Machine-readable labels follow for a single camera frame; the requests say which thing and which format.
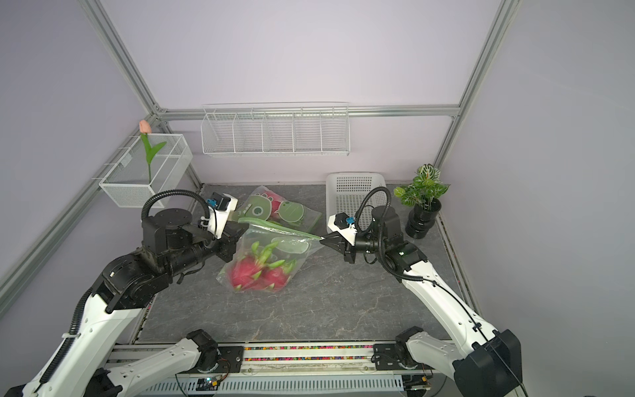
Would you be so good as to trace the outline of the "pink dragon fruit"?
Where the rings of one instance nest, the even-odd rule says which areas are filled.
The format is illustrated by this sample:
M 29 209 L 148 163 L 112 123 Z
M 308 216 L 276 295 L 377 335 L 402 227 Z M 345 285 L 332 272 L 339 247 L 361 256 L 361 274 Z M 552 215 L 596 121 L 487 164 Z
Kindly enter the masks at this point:
M 250 251 L 241 256 L 228 271 L 228 281 L 235 291 L 283 289 L 291 279 L 298 262 L 296 259 L 271 261 L 279 242 L 261 246 L 251 245 Z

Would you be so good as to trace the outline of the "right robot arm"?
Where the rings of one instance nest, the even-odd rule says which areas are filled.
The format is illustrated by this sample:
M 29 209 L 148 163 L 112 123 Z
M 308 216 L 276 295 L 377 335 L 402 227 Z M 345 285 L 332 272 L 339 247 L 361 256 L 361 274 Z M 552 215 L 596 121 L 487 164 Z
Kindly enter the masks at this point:
M 360 254 L 374 255 L 385 271 L 428 308 L 450 337 L 444 342 L 413 328 L 401 341 L 406 356 L 453 380 L 464 396 L 507 396 L 514 390 L 527 395 L 521 343 L 514 333 L 500 332 L 447 285 L 423 252 L 404 239 L 400 218 L 390 203 L 371 210 L 368 228 L 357 224 L 363 211 L 360 207 L 352 216 L 329 216 L 329 233 L 322 236 L 321 243 L 351 264 Z

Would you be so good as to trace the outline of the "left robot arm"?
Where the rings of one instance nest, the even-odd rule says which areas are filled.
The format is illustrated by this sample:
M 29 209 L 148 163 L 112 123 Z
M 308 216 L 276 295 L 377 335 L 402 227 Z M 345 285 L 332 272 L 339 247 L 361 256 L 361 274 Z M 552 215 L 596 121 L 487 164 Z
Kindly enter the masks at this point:
M 142 246 L 111 261 L 76 304 L 69 331 L 37 375 L 8 396 L 137 395 L 169 376 L 212 372 L 222 363 L 218 343 L 195 330 L 161 352 L 128 366 L 103 364 L 119 336 L 172 284 L 203 269 L 217 256 L 231 261 L 246 224 L 231 221 L 237 200 L 210 199 L 189 190 L 167 190 L 142 207 Z

